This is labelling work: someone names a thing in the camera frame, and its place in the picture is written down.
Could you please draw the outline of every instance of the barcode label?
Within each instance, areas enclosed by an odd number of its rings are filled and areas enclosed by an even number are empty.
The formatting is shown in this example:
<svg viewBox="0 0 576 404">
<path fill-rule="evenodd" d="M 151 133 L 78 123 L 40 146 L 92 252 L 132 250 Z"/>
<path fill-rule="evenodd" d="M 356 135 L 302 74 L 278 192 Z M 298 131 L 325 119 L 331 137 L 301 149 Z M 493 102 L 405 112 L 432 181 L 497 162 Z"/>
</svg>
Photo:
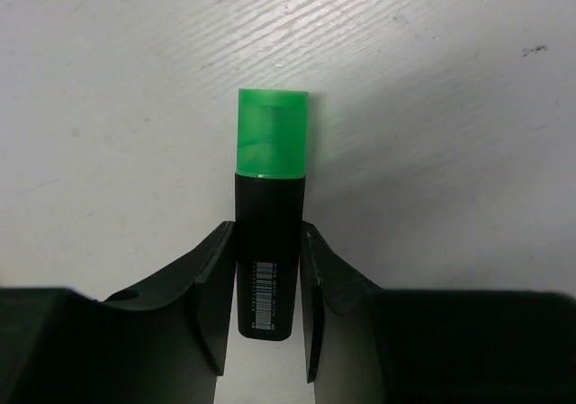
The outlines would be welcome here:
<svg viewBox="0 0 576 404">
<path fill-rule="evenodd" d="M 252 328 L 274 330 L 276 270 L 273 263 L 254 262 L 252 269 Z"/>
</svg>

